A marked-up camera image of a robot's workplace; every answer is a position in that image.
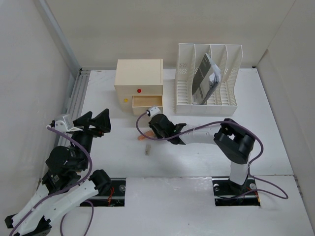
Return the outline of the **cream drawer cabinet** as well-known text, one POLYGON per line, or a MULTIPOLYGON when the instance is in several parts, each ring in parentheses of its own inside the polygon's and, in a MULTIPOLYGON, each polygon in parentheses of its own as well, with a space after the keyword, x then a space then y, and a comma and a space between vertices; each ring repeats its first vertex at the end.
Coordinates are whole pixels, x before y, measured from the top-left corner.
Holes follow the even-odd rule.
POLYGON ((163 60, 119 59, 114 87, 123 112, 139 116, 152 106, 163 110, 163 60))

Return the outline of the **grey setup guide booklet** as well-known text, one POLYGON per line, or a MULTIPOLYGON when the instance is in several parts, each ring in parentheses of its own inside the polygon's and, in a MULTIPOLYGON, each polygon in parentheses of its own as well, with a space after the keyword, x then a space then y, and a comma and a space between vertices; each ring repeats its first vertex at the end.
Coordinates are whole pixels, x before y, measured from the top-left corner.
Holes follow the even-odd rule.
POLYGON ((221 82, 221 70, 205 53, 192 82, 193 105, 204 105, 221 82))

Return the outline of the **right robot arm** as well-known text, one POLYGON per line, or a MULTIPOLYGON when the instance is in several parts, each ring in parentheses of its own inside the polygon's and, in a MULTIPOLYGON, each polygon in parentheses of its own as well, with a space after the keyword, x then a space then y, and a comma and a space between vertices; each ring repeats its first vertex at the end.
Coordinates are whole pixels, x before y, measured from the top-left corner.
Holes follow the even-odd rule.
POLYGON ((226 118, 223 124, 214 124, 196 129, 186 123, 174 124, 166 115, 157 114, 151 117, 149 127, 157 138, 170 138, 174 145, 211 144, 217 145, 230 160, 230 175, 228 188, 238 194, 246 188, 248 179, 249 156, 253 149, 255 138, 248 131, 237 126, 235 121, 226 118))

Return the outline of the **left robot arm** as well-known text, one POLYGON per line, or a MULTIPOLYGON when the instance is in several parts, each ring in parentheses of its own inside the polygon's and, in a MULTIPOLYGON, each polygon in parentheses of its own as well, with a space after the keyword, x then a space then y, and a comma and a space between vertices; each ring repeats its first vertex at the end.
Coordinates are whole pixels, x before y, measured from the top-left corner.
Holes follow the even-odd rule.
POLYGON ((6 217, 12 236, 48 235, 54 221, 90 197, 107 194, 112 184, 104 170, 92 170, 90 156, 93 139, 111 131, 109 109, 96 117, 87 112, 75 120, 62 114, 46 128, 70 145, 52 149, 46 160, 48 170, 35 194, 19 213, 6 217))

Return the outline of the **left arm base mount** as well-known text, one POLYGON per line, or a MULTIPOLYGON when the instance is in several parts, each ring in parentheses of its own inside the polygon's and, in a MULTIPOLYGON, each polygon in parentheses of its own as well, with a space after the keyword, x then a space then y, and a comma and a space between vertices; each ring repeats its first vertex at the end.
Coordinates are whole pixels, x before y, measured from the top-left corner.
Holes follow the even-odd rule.
POLYGON ((109 190, 88 199, 94 207, 124 207, 126 178, 113 178, 109 190))

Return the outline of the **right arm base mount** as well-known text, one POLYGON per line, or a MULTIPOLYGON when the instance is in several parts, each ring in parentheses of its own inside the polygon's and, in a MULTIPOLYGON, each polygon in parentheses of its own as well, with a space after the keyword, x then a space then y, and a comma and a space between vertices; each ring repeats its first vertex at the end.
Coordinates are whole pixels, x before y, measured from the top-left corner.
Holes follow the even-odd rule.
POLYGON ((214 202, 217 207, 260 206, 253 178, 247 178, 243 185, 237 185, 228 177, 212 178, 214 202))

